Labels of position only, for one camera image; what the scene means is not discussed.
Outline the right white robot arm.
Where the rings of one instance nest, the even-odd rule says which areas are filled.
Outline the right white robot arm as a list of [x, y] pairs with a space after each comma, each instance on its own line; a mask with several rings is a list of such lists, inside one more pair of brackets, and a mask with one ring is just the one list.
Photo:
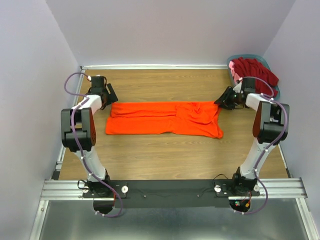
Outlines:
[[234, 87], [228, 86], [214, 102], [225, 110], [243, 106], [255, 111], [253, 143], [245, 161], [231, 179], [214, 184], [227, 196], [244, 196], [256, 192], [264, 162], [276, 145], [288, 135], [290, 107], [277, 102], [274, 97], [275, 92], [266, 81], [255, 76], [245, 76]]

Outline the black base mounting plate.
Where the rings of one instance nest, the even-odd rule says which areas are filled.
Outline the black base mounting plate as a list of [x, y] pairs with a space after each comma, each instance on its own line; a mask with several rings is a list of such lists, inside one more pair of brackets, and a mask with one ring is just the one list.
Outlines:
[[97, 206], [124, 209], [142, 208], [228, 208], [231, 201], [244, 202], [260, 195], [257, 188], [235, 187], [231, 179], [193, 180], [110, 180], [77, 182], [85, 199]]

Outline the grey-blue plastic basket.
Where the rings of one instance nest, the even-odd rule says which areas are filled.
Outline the grey-blue plastic basket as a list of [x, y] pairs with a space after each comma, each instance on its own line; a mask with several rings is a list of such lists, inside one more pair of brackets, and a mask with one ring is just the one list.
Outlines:
[[278, 87], [279, 78], [271, 71], [267, 61], [255, 54], [238, 54], [230, 56], [226, 65], [228, 67], [231, 85], [234, 87], [244, 77], [257, 77], [266, 82], [273, 90], [273, 97], [280, 96]]

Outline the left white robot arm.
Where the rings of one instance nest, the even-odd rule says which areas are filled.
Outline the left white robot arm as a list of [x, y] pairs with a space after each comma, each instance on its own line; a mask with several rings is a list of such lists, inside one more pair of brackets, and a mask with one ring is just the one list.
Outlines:
[[95, 150], [97, 133], [94, 114], [117, 102], [118, 97], [105, 76], [78, 74], [85, 76], [90, 87], [86, 94], [66, 90], [70, 95], [82, 97], [82, 100], [60, 112], [62, 145], [79, 158], [86, 172], [83, 190], [101, 198], [115, 196], [116, 191], [109, 184], [110, 176]]

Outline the dark red t-shirt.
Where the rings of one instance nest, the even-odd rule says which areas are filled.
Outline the dark red t-shirt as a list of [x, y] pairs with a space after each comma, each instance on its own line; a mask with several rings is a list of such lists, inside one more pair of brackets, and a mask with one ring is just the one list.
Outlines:
[[273, 90], [273, 97], [276, 97], [279, 93], [276, 90], [278, 86], [279, 78], [267, 67], [265, 67], [256, 58], [235, 58], [232, 59], [235, 63], [235, 72], [244, 79], [244, 77], [257, 77], [264, 80]]

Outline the orange t-shirt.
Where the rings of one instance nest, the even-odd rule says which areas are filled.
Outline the orange t-shirt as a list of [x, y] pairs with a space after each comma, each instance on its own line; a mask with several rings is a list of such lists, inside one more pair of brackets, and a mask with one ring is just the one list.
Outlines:
[[107, 135], [177, 135], [221, 139], [221, 109], [212, 101], [120, 102], [111, 106]]

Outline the pink t-shirt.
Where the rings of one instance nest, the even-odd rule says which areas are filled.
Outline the pink t-shirt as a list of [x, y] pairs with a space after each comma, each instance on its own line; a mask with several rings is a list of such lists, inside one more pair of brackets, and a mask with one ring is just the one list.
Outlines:
[[230, 70], [230, 73], [231, 73], [231, 78], [232, 78], [232, 81], [235, 85], [237, 85], [241, 80], [242, 80], [242, 77], [240, 77], [237, 73], [236, 73], [236, 70], [235, 70], [235, 63], [231, 60], [229, 61], [228, 63], [228, 68]]

